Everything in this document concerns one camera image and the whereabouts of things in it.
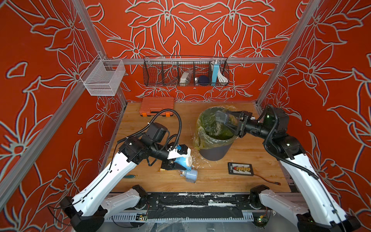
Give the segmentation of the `blue pencil sharpener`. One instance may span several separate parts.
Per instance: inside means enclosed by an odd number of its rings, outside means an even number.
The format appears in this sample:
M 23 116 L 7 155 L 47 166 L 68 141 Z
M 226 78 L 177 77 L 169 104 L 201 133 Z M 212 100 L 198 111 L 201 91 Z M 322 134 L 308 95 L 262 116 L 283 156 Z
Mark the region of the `blue pencil sharpener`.
M 191 169 L 189 171 L 184 170 L 181 172 L 180 176 L 184 177 L 187 182 L 196 183 L 198 178 L 198 171 L 194 169 Z
M 192 157 L 183 156 L 175 159 L 174 169 L 180 171 L 190 171 L 192 169 Z

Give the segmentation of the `clear grey sharpener tray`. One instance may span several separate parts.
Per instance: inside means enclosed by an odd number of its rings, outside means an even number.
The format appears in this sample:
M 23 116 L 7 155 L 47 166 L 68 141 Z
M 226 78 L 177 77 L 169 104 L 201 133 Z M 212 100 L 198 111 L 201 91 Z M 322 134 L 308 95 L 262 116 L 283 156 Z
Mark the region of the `clear grey sharpener tray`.
M 229 121 L 229 115 L 228 113 L 222 112 L 222 111 L 217 111 L 215 113 L 215 121 L 222 123 L 222 124 L 227 124 Z

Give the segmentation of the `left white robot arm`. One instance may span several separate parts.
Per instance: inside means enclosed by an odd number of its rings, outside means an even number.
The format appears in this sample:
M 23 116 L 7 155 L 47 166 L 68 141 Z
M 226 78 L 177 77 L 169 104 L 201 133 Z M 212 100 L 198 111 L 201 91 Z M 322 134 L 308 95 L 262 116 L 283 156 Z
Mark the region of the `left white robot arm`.
M 177 117 L 178 132 L 173 135 L 175 138 L 173 143 L 170 142 L 172 136 L 169 136 L 165 144 L 161 145 L 168 129 L 155 120 L 162 113 L 168 112 Z M 155 161 L 161 161 L 161 169 L 190 171 L 191 149 L 187 145 L 179 144 L 181 130 L 180 115 L 173 109 L 164 109 L 159 111 L 143 129 L 119 140 L 117 143 L 121 146 L 115 148 L 116 154 L 108 166 L 81 192 L 60 201 L 60 209 L 70 219 L 73 229 L 76 232 L 95 232 L 110 216 L 128 208 L 145 205 L 148 194 L 140 185 L 135 185 L 115 197 L 108 197 L 123 177 L 143 160 L 153 157 Z

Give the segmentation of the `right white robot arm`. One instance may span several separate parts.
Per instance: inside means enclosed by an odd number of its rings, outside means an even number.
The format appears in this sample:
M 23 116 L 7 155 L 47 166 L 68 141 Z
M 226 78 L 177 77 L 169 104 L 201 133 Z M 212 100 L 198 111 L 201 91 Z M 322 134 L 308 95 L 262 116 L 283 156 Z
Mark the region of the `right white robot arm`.
M 251 207 L 274 210 L 300 232 L 353 232 L 361 227 L 332 198 L 298 139 L 287 133 L 289 116 L 284 110 L 268 105 L 258 119 L 247 111 L 218 111 L 215 119 L 235 136 L 262 138 L 264 149 L 288 171 L 307 204 L 300 207 L 260 185 L 250 190 Z

